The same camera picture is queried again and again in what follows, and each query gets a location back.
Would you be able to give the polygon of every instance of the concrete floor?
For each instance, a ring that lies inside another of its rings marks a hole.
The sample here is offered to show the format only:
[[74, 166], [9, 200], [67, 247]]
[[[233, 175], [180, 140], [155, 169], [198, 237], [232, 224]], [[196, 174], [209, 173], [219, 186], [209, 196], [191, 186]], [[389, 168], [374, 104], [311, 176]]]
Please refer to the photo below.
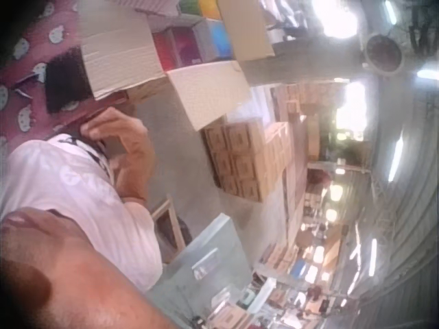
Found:
[[271, 242], [285, 238], [281, 179], [263, 204], [218, 189], [201, 135], [192, 128], [171, 89], [138, 106], [137, 116], [150, 131], [158, 159], [149, 184], [149, 209], [170, 194], [194, 237], [224, 212], [235, 222], [250, 264], [258, 261]]

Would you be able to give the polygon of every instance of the man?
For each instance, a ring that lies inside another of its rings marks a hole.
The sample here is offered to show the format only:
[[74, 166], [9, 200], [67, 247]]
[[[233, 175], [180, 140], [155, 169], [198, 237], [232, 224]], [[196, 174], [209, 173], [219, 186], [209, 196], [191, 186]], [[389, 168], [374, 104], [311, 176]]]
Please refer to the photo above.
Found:
[[[147, 130], [109, 108], [81, 135], [30, 141], [8, 157], [2, 284], [38, 327], [171, 328], [138, 292], [162, 272], [144, 207], [154, 167]], [[110, 162], [99, 147], [108, 137], [127, 152]]]

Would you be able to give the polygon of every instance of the black brush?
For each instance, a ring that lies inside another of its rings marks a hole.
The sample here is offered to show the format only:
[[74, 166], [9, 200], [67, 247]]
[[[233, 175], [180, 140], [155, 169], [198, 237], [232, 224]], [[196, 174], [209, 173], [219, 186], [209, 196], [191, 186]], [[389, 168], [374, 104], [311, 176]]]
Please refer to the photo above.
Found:
[[53, 58], [46, 67], [47, 111], [58, 113], [72, 101], [93, 96], [79, 47]]

